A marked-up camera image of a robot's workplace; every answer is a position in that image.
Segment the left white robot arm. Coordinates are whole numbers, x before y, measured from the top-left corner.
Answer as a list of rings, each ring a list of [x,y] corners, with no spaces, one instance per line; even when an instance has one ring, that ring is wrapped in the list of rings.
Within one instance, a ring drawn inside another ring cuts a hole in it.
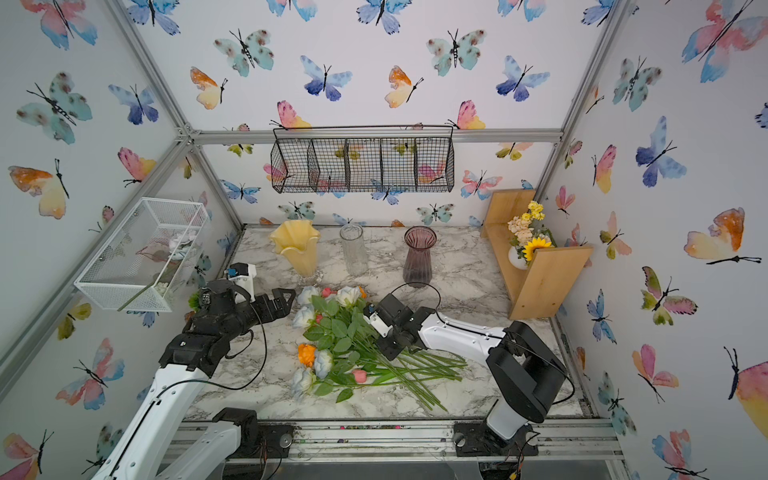
[[[162,464],[189,407],[204,387],[215,384],[220,362],[232,358],[232,341],[287,317],[296,296],[286,288],[254,295],[226,279],[202,288],[198,311],[166,346],[146,398],[95,478],[207,479],[232,455],[266,453],[257,413],[227,407],[191,447]]]

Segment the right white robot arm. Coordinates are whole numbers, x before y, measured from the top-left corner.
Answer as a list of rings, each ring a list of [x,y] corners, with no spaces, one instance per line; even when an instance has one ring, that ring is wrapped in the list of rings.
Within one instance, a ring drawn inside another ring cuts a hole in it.
[[[433,308],[414,311],[392,294],[363,309],[375,330],[379,351],[395,360],[412,350],[442,351],[485,366],[501,393],[481,422],[458,422],[453,441],[459,457],[538,454],[530,444],[554,405],[570,400],[558,395],[574,383],[567,367],[533,331],[514,321],[491,328],[443,317]]]

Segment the pink rose lower small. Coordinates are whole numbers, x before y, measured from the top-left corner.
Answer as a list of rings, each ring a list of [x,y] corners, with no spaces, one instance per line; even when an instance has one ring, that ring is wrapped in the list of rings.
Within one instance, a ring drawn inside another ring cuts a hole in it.
[[[367,382],[368,374],[365,370],[362,369],[354,369],[351,371],[351,375],[358,385],[363,385]]]

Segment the orange rose lower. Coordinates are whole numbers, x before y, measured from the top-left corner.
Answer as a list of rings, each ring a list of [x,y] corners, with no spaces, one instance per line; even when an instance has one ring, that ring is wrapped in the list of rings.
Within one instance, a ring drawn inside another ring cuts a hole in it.
[[[307,367],[313,368],[316,358],[317,349],[311,344],[300,344],[297,350],[297,357],[299,362]]]

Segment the purple ribbed glass vase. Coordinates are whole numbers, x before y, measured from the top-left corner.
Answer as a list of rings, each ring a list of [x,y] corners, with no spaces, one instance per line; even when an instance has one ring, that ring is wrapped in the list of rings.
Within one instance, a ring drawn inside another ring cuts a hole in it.
[[[427,226],[414,226],[404,234],[408,252],[403,269],[403,280],[414,288],[427,286],[432,280],[431,249],[437,243],[437,234]]]

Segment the green succulent in pink pot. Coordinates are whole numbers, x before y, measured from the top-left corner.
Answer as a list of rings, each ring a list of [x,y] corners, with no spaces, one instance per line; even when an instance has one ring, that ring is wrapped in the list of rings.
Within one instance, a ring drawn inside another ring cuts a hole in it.
[[[194,292],[188,299],[189,307],[194,311],[200,310],[200,292]]]

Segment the yellow wavy glass vase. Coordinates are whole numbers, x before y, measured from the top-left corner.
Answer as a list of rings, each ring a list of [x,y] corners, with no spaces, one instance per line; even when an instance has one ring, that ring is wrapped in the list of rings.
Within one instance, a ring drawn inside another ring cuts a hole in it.
[[[284,257],[302,277],[315,275],[320,232],[311,220],[286,220],[269,235],[274,252]]]

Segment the clear ribbed glass vase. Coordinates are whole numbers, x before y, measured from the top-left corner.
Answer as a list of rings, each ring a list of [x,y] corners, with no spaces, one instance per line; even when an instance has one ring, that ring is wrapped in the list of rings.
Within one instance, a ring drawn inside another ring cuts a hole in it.
[[[352,276],[363,275],[368,270],[363,234],[363,227],[353,223],[342,226],[339,231],[346,268]]]

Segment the wooden corner shelf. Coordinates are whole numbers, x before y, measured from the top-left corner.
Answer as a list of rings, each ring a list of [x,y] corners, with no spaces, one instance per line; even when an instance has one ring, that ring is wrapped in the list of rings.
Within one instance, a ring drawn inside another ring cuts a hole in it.
[[[524,269],[509,260],[513,238],[507,222],[525,212],[534,199],[533,190],[496,190],[490,197],[481,236],[488,239],[497,260],[508,296],[508,318],[526,320],[554,316],[590,259],[589,244],[550,247],[533,254]]]

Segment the sunflower bouquet in white vase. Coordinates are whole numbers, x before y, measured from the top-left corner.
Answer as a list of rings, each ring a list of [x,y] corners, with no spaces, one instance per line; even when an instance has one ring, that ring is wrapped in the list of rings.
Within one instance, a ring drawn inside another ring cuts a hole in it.
[[[545,218],[543,205],[531,201],[524,213],[507,222],[511,234],[508,260],[515,268],[526,270],[537,250],[557,247],[553,234],[544,225]]]

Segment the white mesh wall basket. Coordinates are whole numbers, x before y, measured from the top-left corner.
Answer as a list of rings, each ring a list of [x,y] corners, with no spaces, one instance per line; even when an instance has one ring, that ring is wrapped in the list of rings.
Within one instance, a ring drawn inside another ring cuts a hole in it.
[[[143,197],[74,281],[103,310],[170,312],[208,234],[201,202]]]

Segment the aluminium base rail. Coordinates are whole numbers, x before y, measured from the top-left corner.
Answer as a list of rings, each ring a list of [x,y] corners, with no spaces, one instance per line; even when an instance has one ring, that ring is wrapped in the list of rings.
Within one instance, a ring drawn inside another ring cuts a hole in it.
[[[478,419],[266,422],[276,438],[270,462],[525,460],[620,461],[618,437],[602,419],[550,418],[527,428],[507,445],[484,439]]]

